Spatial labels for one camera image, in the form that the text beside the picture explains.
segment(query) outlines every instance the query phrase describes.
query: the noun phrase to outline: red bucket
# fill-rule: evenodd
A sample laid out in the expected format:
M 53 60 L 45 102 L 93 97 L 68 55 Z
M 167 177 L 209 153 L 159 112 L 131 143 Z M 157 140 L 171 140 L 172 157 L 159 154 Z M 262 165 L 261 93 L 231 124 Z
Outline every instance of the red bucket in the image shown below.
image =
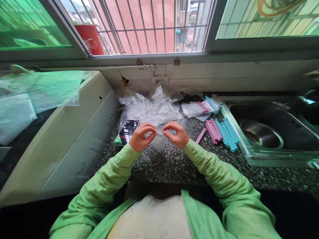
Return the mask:
M 74 25 L 74 27 L 86 43 L 92 55 L 104 55 L 99 34 L 96 30 L 97 25 Z

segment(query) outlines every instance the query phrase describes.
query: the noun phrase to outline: person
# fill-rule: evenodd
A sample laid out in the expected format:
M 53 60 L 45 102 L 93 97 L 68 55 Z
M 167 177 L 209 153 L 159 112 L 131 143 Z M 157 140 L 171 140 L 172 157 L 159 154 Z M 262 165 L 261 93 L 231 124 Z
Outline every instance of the person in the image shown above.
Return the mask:
M 149 131 L 153 134 L 145 138 Z M 167 199 L 152 195 L 141 200 L 129 198 L 109 212 L 114 194 L 128 181 L 132 165 L 156 134 L 153 125 L 142 123 L 130 142 L 82 187 L 56 219 L 49 232 L 51 238 L 280 238 L 274 229 L 274 215 L 261 203 L 260 193 L 248 179 L 196 144 L 176 122 L 167 123 L 163 134 L 205 176 L 224 208 L 222 221 L 184 189 Z

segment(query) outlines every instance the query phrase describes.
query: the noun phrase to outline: phone screen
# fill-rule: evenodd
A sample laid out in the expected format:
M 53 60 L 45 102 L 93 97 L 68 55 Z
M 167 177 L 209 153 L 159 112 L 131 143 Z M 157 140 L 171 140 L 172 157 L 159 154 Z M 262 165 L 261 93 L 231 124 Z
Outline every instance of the phone screen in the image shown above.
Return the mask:
M 139 120 L 127 120 L 122 130 L 116 136 L 113 144 L 119 146 L 126 145 L 131 140 L 134 130 L 139 126 L 139 124 Z

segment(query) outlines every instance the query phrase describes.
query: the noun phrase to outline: sink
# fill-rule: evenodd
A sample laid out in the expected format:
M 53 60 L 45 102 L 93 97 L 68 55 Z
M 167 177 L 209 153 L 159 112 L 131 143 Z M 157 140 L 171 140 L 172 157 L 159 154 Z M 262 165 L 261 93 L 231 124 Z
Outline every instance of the sink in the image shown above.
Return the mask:
M 297 112 L 280 102 L 226 101 L 222 113 L 240 137 L 240 148 L 252 166 L 316 168 L 319 159 L 319 134 Z M 280 148 L 267 148 L 246 138 L 242 122 L 257 122 L 280 135 Z
M 239 125 L 244 120 L 254 120 L 273 128 L 283 139 L 281 150 L 319 150 L 319 138 L 292 114 L 278 106 L 234 104 L 230 106 L 230 112 Z

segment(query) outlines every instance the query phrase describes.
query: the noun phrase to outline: granite countertop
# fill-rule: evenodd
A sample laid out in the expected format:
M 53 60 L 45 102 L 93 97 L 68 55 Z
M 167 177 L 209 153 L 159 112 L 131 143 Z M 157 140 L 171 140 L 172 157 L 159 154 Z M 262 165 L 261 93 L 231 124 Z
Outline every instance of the granite countertop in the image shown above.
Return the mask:
M 199 96 L 185 97 L 180 102 L 197 100 L 201 100 Z M 222 113 L 219 112 L 217 115 L 212 115 L 208 119 L 216 118 L 218 121 L 221 121 L 224 117 Z M 196 118 L 189 119 L 183 117 L 176 122 L 185 128 L 188 136 L 194 141 L 196 141 L 205 127 L 205 124 Z M 164 124 L 156 128 L 162 129 L 163 127 Z M 107 142 L 104 152 L 98 159 L 92 175 L 122 149 L 122 147 L 113 145 L 117 134 L 118 126 L 115 127 Z M 319 172 L 315 169 L 253 167 L 247 162 L 240 148 L 238 148 L 237 152 L 232 153 L 222 142 L 214 145 L 207 132 L 204 134 L 199 145 L 215 153 L 222 161 L 233 165 L 249 179 L 256 189 L 319 192 Z M 208 185 L 204 176 L 199 173 L 192 161 L 168 139 L 165 141 L 164 151 L 157 151 L 151 145 L 142 151 L 133 165 L 130 179 L 153 183 Z

